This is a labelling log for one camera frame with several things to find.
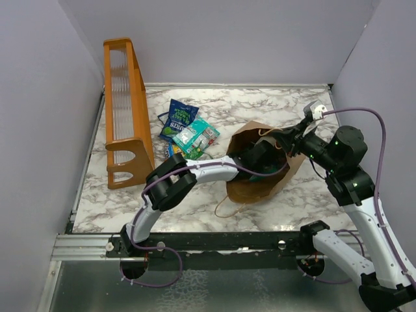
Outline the brown paper bag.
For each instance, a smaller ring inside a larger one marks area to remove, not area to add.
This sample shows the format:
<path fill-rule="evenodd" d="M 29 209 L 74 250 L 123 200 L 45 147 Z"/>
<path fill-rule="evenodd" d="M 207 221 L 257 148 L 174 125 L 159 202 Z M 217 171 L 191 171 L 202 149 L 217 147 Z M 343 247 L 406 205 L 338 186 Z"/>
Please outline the brown paper bag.
<path fill-rule="evenodd" d="M 259 130 L 263 133 L 270 129 L 273 127 L 250 121 L 231 136 L 226 155 L 230 156 L 236 165 L 249 171 L 238 172 L 235 178 L 226 183 L 227 195 L 224 198 L 239 203 L 240 207 L 229 215 L 222 215 L 222 218 L 236 215 L 246 205 L 271 199 L 293 178 L 304 162 L 304 155 L 289 157 L 281 149 L 272 147 L 265 141 L 260 142 Z M 285 168 L 260 181 L 248 181 L 262 166 L 271 164 L 284 164 Z"/>

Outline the blue Burts crisps packet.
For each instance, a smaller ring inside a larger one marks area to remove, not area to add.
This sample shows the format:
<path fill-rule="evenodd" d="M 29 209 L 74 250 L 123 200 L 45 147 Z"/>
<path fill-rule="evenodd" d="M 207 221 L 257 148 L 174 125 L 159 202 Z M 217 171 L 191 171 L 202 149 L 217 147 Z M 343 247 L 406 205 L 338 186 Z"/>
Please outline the blue Burts crisps packet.
<path fill-rule="evenodd" d="M 172 141 L 178 133 L 184 130 L 184 128 L 195 120 L 198 115 L 198 111 L 198 107 L 171 99 L 168 109 L 170 119 L 167 124 L 162 125 L 159 137 L 167 141 Z"/>

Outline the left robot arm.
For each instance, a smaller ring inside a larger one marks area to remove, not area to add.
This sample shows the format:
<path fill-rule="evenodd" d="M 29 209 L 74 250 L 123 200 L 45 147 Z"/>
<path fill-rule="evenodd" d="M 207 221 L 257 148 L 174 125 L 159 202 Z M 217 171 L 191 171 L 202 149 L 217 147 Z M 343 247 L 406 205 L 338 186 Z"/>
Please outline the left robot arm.
<path fill-rule="evenodd" d="M 171 156 L 146 178 L 142 207 L 120 232 L 121 249 L 131 257 L 139 255 L 162 213 L 178 206 L 196 185 L 257 181 L 279 174 L 286 164 L 275 144 L 266 140 L 217 159 L 194 161 L 180 154 Z"/>

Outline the dark blue snack packet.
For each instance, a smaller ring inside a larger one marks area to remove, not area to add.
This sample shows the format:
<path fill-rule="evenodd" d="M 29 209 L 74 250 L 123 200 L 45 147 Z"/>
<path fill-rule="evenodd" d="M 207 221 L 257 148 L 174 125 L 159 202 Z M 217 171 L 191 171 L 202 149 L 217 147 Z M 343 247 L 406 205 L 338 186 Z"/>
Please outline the dark blue snack packet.
<path fill-rule="evenodd" d="M 167 124 L 169 119 L 170 119 L 169 112 L 164 112 L 164 113 L 158 115 L 157 117 L 163 125 Z"/>

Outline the yellow M&M's packet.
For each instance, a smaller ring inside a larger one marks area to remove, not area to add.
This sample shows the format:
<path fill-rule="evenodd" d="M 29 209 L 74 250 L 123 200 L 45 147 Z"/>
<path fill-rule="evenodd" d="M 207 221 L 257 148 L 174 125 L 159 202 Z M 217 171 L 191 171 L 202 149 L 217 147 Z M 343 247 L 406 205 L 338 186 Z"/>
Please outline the yellow M&M's packet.
<path fill-rule="evenodd" d="M 172 149 L 173 149 L 174 154 L 179 153 L 182 156 L 185 156 L 185 153 L 183 152 L 183 150 L 179 146 L 173 145 Z"/>

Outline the small blue candy bar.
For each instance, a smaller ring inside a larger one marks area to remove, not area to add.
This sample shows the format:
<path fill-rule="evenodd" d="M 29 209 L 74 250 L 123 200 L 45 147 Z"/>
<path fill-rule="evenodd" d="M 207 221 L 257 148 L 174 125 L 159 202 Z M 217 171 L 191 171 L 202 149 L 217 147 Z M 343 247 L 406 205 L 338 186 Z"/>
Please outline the small blue candy bar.
<path fill-rule="evenodd" d="M 165 159 L 169 159 L 175 154 L 174 145 L 171 142 L 168 142 L 164 148 Z"/>

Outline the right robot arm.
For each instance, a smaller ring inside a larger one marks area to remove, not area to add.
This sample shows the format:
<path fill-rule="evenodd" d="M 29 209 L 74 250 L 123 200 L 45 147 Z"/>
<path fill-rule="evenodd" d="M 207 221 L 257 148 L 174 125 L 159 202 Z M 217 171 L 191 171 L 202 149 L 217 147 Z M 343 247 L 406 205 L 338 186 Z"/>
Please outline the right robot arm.
<path fill-rule="evenodd" d="M 391 311 L 415 299 L 410 274 L 414 266 L 403 268 L 405 255 L 392 231 L 388 230 L 382 205 L 376 198 L 376 186 L 360 162 L 367 145 L 359 129 L 342 126 L 329 142 L 308 131 L 309 122 L 285 129 L 260 131 L 289 157 L 302 154 L 323 169 L 325 182 L 353 221 L 370 257 L 366 259 L 341 241 L 322 222 L 301 228 L 305 234 L 298 245 L 305 254 L 316 251 L 330 258 L 358 287 L 361 300 L 370 311 Z"/>

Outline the green yellow snack packet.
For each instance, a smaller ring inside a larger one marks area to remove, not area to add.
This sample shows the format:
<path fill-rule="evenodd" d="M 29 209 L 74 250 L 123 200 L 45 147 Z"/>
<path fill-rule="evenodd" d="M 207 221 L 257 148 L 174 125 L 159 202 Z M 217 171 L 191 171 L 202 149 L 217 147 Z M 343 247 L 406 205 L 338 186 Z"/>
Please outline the green yellow snack packet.
<path fill-rule="evenodd" d="M 184 158 L 186 160 L 193 160 L 193 161 L 198 160 L 201 157 L 203 159 L 213 159 L 213 157 L 211 155 L 204 152 L 200 148 L 188 149 L 187 152 L 185 153 L 185 156 L 184 156 Z"/>

